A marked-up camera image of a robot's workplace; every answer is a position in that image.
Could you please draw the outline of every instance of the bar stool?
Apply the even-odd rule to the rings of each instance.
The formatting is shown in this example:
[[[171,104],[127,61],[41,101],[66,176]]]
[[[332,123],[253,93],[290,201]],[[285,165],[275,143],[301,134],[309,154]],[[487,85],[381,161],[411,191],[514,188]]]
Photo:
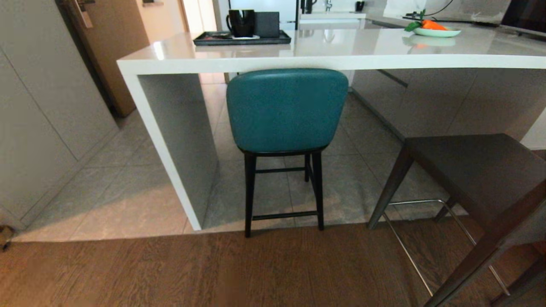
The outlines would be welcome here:
[[[317,215],[318,228],[324,229],[321,152],[334,137],[347,89],[345,75],[328,69],[261,70],[228,84],[229,122],[245,155],[245,237],[256,220]],[[303,167],[256,170],[257,157],[297,155],[305,157]],[[294,171],[311,179],[317,210],[253,216],[256,174]]]
[[[392,196],[413,161],[421,165],[450,194],[440,199],[411,200],[390,204],[436,201],[443,204],[436,216],[449,212],[475,246],[442,286],[432,293],[386,214]],[[485,234],[476,243],[452,212],[459,203]],[[384,216],[409,257],[431,298],[425,306],[446,303],[484,268],[494,274],[505,296],[509,289],[491,266],[511,246],[544,240],[546,234],[546,161],[505,134],[407,138],[368,227]],[[522,285],[514,283],[513,291]]]

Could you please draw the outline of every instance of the wooden floor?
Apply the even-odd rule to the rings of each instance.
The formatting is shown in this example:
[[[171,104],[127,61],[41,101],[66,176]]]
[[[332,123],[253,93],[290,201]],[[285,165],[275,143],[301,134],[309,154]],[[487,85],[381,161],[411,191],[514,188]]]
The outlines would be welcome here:
[[[450,219],[396,225],[434,289],[471,249]],[[385,224],[253,234],[13,244],[0,254],[0,306],[419,306],[428,299]],[[521,246],[497,267],[512,282],[537,257]],[[544,306],[544,285],[537,291],[522,304]],[[486,306],[499,293],[486,271],[450,305]]]

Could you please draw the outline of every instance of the television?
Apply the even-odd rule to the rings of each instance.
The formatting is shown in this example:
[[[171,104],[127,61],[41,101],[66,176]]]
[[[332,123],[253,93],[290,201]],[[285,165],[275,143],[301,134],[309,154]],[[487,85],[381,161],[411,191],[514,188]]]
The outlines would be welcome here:
[[[546,37],[546,0],[512,0],[501,25]]]

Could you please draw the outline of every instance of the floor tile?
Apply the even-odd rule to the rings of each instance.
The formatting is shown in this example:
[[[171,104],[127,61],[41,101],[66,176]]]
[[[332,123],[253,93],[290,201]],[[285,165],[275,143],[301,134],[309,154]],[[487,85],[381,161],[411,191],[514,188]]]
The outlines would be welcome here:
[[[334,139],[322,152],[325,156],[333,155],[355,155],[358,154],[357,148],[354,147],[353,142],[349,139],[345,129],[338,125]]]
[[[85,167],[124,166],[138,147],[149,138],[137,111],[134,111],[120,131],[88,162]]]
[[[365,154],[363,158],[381,185],[384,185],[387,182],[397,156],[397,153],[391,152]],[[394,194],[392,201],[400,202],[416,199],[442,199],[446,201],[447,198],[449,198],[449,194],[425,170],[415,163]],[[396,209],[404,219],[415,220],[434,217],[440,206],[441,204],[439,203],[407,204],[397,205]]]
[[[157,154],[157,150],[153,145],[152,139],[148,138],[138,147],[136,152],[127,162],[127,165],[149,165],[161,164],[161,159]]]
[[[342,118],[375,119],[375,115],[352,93],[347,95],[343,106]]]
[[[182,232],[183,234],[193,234],[193,227],[192,224],[189,222],[188,219],[186,219],[186,223],[184,224],[184,230]]]
[[[284,168],[283,158],[258,158],[258,169]],[[254,215],[292,212],[285,173],[257,174]],[[252,229],[293,227],[293,218],[252,222]],[[244,161],[220,161],[205,217],[203,232],[240,231],[245,228]]]
[[[162,165],[126,166],[71,240],[181,234],[186,220]]]
[[[82,169],[14,241],[69,240],[121,169]]]
[[[361,154],[399,152],[402,142],[378,119],[344,118],[341,125]]]
[[[229,122],[229,111],[228,111],[227,102],[224,104],[224,107],[222,108],[222,113],[220,114],[220,118],[218,119],[218,122]]]
[[[214,132],[225,105],[226,84],[201,84],[211,130]]]
[[[218,123],[214,134],[214,145],[216,146],[218,159],[221,161],[245,159],[241,150],[235,145],[229,122]]]
[[[202,73],[199,74],[201,84],[222,84],[225,83],[223,73]]]
[[[303,157],[286,157],[287,167],[302,166]],[[381,192],[381,186],[360,155],[323,156],[324,223],[362,223],[367,221]],[[310,182],[303,172],[288,173],[294,211],[316,209]],[[395,208],[388,208],[389,217],[399,220]],[[298,217],[298,226],[316,225],[316,217]]]

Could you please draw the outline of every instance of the kitchen counter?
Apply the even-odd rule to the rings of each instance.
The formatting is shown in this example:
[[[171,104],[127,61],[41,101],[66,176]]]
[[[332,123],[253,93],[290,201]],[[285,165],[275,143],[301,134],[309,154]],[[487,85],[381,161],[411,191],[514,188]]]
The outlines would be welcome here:
[[[546,42],[490,28],[455,38],[402,29],[287,31],[289,45],[196,47],[178,34],[117,61],[194,230],[201,229],[217,155],[198,73],[268,68],[546,69]]]
[[[300,19],[365,19],[366,13],[348,11],[321,11],[311,14],[301,14]]]
[[[287,34],[293,38],[290,45],[196,47],[196,33],[181,33],[117,63],[124,74],[134,75],[275,67],[546,69],[545,41],[492,28],[470,26],[454,38],[422,37],[403,29],[335,29],[337,39],[324,39],[323,31]]]
[[[387,28],[405,28],[407,25],[409,25],[411,22],[415,21],[412,19],[404,19],[402,16],[394,16],[394,15],[374,15],[374,14],[367,14],[366,20],[369,20],[377,25],[382,25]],[[449,22],[444,21],[440,22],[444,26],[453,27],[453,28],[469,28],[469,27],[477,27],[484,30],[493,30],[494,28],[487,28],[487,27],[480,27],[475,26],[469,22]]]

